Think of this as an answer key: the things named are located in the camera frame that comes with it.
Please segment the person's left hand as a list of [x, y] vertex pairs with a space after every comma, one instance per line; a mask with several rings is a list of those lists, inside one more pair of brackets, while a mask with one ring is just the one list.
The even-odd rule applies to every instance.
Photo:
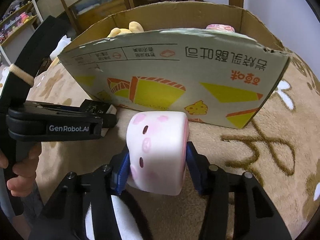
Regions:
[[16, 176], [7, 181], [12, 196], [26, 197], [32, 192], [41, 152], [42, 145], [38, 142], [30, 149], [28, 157], [13, 166], [12, 171]]

